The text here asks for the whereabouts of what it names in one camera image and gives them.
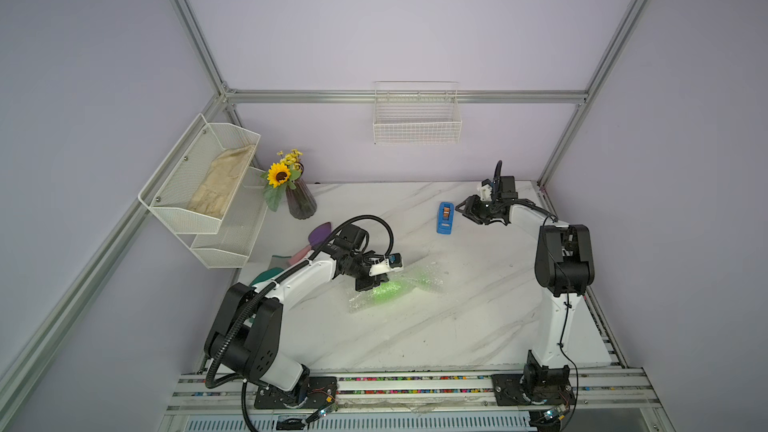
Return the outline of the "green silicone spatula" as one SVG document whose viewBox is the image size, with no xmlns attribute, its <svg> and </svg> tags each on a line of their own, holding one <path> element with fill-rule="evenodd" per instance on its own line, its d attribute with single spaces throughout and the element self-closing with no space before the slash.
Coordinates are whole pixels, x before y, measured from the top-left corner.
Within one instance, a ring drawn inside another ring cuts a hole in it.
<svg viewBox="0 0 768 432">
<path fill-rule="evenodd" d="M 265 270 L 258 274 L 251 282 L 250 286 L 255 287 L 257 284 L 260 284 L 262 282 L 270 281 L 276 277 L 278 277 L 283 272 L 283 269 L 280 267 L 273 267 L 268 270 Z"/>
</svg>

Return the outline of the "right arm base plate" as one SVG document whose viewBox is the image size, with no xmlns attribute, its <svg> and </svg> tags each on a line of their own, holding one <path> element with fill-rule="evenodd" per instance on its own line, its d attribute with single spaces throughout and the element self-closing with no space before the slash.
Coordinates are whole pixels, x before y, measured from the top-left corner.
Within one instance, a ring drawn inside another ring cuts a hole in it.
<svg viewBox="0 0 768 432">
<path fill-rule="evenodd" d="M 491 381 L 499 406 L 570 406 L 575 402 L 570 381 L 562 375 L 526 378 L 523 374 L 494 374 Z"/>
</svg>

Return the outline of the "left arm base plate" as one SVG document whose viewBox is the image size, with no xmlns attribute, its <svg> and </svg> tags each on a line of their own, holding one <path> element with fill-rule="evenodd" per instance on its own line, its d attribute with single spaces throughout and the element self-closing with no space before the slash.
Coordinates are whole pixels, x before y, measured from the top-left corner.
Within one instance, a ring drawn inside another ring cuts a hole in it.
<svg viewBox="0 0 768 432">
<path fill-rule="evenodd" d="M 320 409 L 335 401 L 337 390 L 336 377 L 309 376 L 290 391 L 274 385 L 259 386 L 252 405 L 257 410 Z"/>
</svg>

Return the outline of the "blue tape dispenser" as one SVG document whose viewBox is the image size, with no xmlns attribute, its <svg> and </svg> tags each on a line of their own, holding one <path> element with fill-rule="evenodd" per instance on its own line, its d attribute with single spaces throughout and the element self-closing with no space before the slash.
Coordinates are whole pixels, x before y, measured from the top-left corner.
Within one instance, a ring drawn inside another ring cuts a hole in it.
<svg viewBox="0 0 768 432">
<path fill-rule="evenodd" d="M 450 235 L 453 228 L 454 204 L 441 202 L 438 207 L 436 232 L 441 235 Z"/>
</svg>

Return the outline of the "dark glass flower vase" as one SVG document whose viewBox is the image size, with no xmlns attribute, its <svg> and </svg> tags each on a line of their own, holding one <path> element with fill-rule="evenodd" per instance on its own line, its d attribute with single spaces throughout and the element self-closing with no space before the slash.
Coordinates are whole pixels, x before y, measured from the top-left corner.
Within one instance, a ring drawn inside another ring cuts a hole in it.
<svg viewBox="0 0 768 432">
<path fill-rule="evenodd" d="M 289 213 L 298 220 L 312 217 L 317 211 L 317 203 L 303 178 L 293 182 L 293 187 L 286 189 Z"/>
</svg>

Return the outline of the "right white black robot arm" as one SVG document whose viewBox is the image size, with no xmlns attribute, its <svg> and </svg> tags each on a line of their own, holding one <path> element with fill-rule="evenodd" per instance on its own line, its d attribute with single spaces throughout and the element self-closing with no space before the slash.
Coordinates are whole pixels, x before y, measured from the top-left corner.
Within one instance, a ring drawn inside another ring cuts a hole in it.
<svg viewBox="0 0 768 432">
<path fill-rule="evenodd" d="M 591 233 L 519 196 L 515 178 L 497 174 L 454 210 L 477 225 L 514 225 L 536 239 L 534 275 L 542 288 L 539 332 L 529 362 L 540 368 L 576 367 L 568 348 L 573 316 L 595 279 Z"/>
</svg>

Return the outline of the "clear bubble wrap sheet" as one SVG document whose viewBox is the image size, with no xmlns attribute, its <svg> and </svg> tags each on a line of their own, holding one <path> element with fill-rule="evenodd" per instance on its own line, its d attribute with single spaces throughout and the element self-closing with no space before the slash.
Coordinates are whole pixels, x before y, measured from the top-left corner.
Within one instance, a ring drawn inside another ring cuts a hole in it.
<svg viewBox="0 0 768 432">
<path fill-rule="evenodd" d="M 348 312 L 358 313 L 391 303 L 415 291 L 442 293 L 445 289 L 444 276 L 445 270 L 441 263 L 423 258 L 371 290 L 350 292 Z"/>
</svg>

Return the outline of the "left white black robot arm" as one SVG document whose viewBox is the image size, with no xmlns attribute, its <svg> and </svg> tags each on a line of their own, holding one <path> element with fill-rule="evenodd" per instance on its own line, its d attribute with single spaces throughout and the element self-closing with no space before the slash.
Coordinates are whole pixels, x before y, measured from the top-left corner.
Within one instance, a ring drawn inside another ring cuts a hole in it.
<svg viewBox="0 0 768 432">
<path fill-rule="evenodd" d="M 303 399 L 310 371 L 280 351 L 284 313 L 339 276 L 358 291 L 387 281 L 402 267 L 390 225 L 373 215 L 353 217 L 311 246 L 299 262 L 253 286 L 236 283 L 225 294 L 204 344 L 210 360 L 204 385 L 241 380 Z"/>
</svg>

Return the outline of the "aluminium rail front frame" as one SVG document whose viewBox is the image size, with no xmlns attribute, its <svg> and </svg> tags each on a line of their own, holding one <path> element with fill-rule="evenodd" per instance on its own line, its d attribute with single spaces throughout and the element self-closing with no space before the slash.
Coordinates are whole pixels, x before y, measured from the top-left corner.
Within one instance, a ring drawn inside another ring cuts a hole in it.
<svg viewBox="0 0 768 432">
<path fill-rule="evenodd" d="M 272 387 L 207 389 L 182 376 L 162 431 L 671 431 L 641 369 L 586 368 L 560 393 L 527 402 L 517 374 L 498 371 L 325 372 L 287 407 Z"/>
</svg>

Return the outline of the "green plastic wine glass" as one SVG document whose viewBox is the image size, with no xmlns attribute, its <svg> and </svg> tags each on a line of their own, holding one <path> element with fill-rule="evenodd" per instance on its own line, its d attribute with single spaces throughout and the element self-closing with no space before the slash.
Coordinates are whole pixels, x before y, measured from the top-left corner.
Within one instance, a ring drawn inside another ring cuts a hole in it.
<svg viewBox="0 0 768 432">
<path fill-rule="evenodd" d="M 413 289 L 414 286 L 407 281 L 386 282 L 370 291 L 368 304 L 370 306 L 386 304 L 407 295 Z"/>
</svg>

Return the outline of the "beige cloth in shelf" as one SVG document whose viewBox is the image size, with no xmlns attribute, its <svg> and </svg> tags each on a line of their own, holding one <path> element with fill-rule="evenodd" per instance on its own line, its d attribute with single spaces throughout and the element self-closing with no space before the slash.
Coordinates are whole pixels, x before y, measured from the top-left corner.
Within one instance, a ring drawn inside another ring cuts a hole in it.
<svg viewBox="0 0 768 432">
<path fill-rule="evenodd" d="M 223 219 L 255 151 L 255 145 L 248 145 L 227 149 L 217 156 L 211 162 L 203 182 L 192 195 L 187 209 Z"/>
</svg>

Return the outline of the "white mesh two-tier shelf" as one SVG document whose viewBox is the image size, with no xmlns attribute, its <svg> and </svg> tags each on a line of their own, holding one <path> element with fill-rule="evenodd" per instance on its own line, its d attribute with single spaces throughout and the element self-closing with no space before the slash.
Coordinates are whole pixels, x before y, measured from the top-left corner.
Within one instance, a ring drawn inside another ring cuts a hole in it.
<svg viewBox="0 0 768 432">
<path fill-rule="evenodd" d="M 208 269 L 243 267 L 267 212 L 260 135 L 199 115 L 138 201 Z"/>
</svg>

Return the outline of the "purple pink spatula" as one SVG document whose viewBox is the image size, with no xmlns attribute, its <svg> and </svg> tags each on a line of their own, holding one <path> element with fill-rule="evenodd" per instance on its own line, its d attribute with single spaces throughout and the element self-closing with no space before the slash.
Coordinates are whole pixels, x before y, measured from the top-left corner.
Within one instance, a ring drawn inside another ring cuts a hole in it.
<svg viewBox="0 0 768 432">
<path fill-rule="evenodd" d="M 330 222 L 325 222 L 313 229 L 308 235 L 308 245 L 302 248 L 299 252 L 294 254 L 289 260 L 288 265 L 293 266 L 300 261 L 304 260 L 311 251 L 313 251 L 318 245 L 320 245 L 332 232 L 332 226 Z"/>
</svg>

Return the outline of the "artificial sunflower bouquet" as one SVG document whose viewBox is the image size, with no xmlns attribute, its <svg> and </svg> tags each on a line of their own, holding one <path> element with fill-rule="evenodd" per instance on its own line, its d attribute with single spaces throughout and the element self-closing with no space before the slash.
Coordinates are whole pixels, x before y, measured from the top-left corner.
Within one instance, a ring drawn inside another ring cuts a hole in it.
<svg viewBox="0 0 768 432">
<path fill-rule="evenodd" d="M 261 175 L 266 181 L 263 197 L 270 211 L 276 212 L 285 193 L 296 189 L 296 183 L 304 171 L 302 155 L 297 149 L 288 153 L 279 152 L 279 160 Z"/>
</svg>

